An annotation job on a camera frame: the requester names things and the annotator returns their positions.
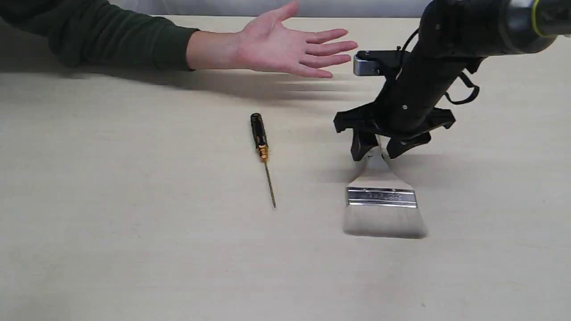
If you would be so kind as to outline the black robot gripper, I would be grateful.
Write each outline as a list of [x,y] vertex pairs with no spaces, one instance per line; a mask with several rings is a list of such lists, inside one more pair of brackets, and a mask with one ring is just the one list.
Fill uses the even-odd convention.
[[455,116],[451,110],[376,102],[338,112],[334,117],[338,133],[353,129],[351,156],[355,162],[379,146],[375,134],[390,137],[386,151],[390,159],[395,159],[412,148],[428,144],[431,141],[429,132],[438,128],[449,129],[454,123]]

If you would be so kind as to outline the forearm in dark green sleeve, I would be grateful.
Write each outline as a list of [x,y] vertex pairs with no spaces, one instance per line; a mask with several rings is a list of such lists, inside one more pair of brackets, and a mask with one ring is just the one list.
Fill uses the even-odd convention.
[[208,34],[107,0],[3,0],[1,18],[47,40],[51,53],[67,67],[245,68],[236,34]]

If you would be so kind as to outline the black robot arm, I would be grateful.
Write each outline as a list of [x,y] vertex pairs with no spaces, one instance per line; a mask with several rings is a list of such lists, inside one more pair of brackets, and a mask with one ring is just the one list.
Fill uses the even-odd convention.
[[472,102],[480,92],[469,79],[488,57],[534,54],[570,35],[568,0],[433,0],[419,27],[393,50],[361,50],[354,56],[357,76],[383,76],[370,103],[334,117],[337,132],[353,132],[351,155],[359,162],[387,137],[387,153],[397,158],[428,144],[430,132],[450,128],[455,116],[437,108],[457,79],[472,89],[453,104]]

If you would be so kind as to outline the open bare human hand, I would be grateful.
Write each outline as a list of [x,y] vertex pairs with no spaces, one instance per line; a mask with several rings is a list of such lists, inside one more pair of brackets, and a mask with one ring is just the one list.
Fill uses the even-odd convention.
[[349,62],[348,52],[358,44],[341,40],[348,34],[345,29],[301,31],[285,26],[299,10],[299,2],[291,1],[251,20],[237,33],[232,68],[332,78],[325,68]]

